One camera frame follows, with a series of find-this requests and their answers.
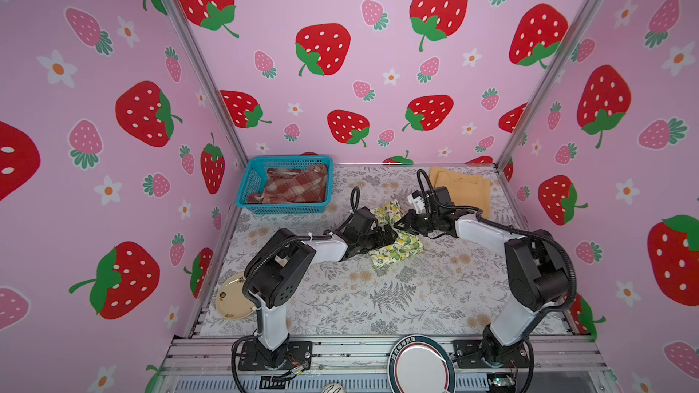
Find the plate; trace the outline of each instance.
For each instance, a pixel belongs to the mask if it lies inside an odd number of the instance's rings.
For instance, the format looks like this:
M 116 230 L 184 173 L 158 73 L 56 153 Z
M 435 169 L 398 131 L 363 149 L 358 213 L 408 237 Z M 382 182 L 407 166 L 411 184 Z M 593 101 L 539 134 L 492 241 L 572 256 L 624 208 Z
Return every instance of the plate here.
M 216 294 L 216 312 L 228 320 L 239 320 L 248 317 L 255 311 L 255 305 L 242 295 L 242 284 L 245 278 L 242 272 L 233 275 L 219 287 Z
M 456 381 L 449 355 L 432 338 L 407 336 L 391 349 L 389 383 L 393 393 L 454 393 Z

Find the yellow towel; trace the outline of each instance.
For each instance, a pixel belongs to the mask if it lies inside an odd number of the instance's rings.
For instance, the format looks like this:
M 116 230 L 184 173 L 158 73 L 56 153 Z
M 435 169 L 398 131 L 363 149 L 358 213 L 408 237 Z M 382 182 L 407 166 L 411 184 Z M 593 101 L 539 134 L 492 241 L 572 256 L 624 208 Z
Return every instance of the yellow towel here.
M 430 182 L 434 188 L 446 187 L 454 205 L 476 206 L 483 210 L 483 217 L 490 216 L 490 180 L 483 175 L 468 175 L 432 167 Z

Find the red plaid towel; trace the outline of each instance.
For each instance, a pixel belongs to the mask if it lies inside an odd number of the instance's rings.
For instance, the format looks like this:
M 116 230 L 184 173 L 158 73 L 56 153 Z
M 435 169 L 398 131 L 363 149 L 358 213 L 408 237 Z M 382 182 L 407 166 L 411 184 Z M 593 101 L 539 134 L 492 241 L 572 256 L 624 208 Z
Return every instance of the red plaid towel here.
M 328 167 L 316 164 L 305 170 L 267 169 L 262 193 L 248 197 L 249 204 L 310 204 L 325 202 Z

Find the pink wallpaper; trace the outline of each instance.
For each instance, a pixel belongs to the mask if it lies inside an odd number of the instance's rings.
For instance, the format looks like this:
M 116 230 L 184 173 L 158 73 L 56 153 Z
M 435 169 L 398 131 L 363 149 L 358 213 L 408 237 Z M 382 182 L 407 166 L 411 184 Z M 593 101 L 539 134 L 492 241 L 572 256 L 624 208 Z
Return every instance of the pink wallpaper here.
M 497 159 L 581 1 L 180 0 L 249 157 L 430 163 Z
M 513 159 L 624 392 L 699 391 L 699 0 L 606 0 Z
M 0 390 L 148 391 L 185 333 L 240 171 L 162 12 L 0 2 Z

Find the table surface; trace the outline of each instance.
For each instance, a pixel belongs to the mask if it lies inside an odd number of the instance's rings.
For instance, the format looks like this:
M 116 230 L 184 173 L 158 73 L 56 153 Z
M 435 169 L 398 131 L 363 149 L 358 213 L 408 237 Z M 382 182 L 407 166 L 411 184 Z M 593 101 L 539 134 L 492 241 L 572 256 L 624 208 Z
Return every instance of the table surface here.
M 331 203 L 323 214 L 256 215 L 242 210 L 216 288 L 242 271 L 272 234 L 287 227 L 297 234 L 321 234 L 349 215 L 350 193 L 362 189 L 360 207 L 375 208 L 419 187 L 420 166 L 336 166 Z M 446 167 L 491 180 L 491 219 L 517 225 L 496 173 L 490 167 Z M 511 296 L 505 258 L 476 243 L 449 236 L 423 238 L 425 251 L 374 269 L 368 255 L 310 266 L 287 303 L 291 334 L 402 335 L 481 334 Z M 211 296 L 201 336 L 240 336 L 256 329 L 253 315 L 228 320 Z M 570 334 L 560 313 L 549 314 L 533 334 Z

